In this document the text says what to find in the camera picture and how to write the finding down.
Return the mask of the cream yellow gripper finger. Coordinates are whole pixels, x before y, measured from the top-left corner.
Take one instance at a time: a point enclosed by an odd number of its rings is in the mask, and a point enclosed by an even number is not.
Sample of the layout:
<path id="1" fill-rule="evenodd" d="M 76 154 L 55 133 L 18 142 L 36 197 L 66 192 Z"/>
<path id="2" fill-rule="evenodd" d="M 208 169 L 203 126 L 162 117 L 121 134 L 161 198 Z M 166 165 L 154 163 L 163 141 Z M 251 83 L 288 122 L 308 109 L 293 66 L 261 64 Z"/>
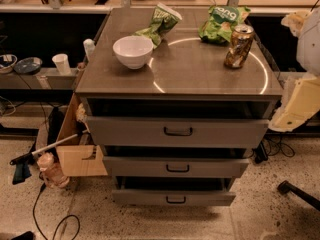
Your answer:
<path id="1" fill-rule="evenodd" d="M 320 77 L 304 73 L 289 76 L 284 81 L 281 106 L 269 121 L 268 128 L 276 132 L 292 132 L 320 111 Z"/>

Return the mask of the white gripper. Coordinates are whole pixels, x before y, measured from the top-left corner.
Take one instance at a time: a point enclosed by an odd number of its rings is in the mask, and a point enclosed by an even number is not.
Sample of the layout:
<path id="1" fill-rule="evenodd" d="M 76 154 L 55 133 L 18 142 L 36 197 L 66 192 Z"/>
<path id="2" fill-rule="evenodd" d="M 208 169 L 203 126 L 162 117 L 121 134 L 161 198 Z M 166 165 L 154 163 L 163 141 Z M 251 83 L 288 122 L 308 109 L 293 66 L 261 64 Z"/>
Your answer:
<path id="1" fill-rule="evenodd" d="M 308 10 L 289 13 L 281 20 L 281 25 L 288 27 L 294 37 L 301 37 L 310 15 L 311 12 Z"/>

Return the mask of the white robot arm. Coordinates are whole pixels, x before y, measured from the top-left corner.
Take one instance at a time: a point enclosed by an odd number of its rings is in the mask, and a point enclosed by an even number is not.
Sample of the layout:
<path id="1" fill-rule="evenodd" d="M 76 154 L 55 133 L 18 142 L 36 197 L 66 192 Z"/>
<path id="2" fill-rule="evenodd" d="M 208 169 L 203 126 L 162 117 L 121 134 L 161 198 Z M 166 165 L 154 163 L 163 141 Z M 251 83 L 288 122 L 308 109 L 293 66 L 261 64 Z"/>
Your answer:
<path id="1" fill-rule="evenodd" d="M 291 132 L 320 111 L 320 8 L 290 13 L 281 24 L 298 38 L 296 60 L 305 73 L 284 81 L 281 106 L 268 128 Z"/>

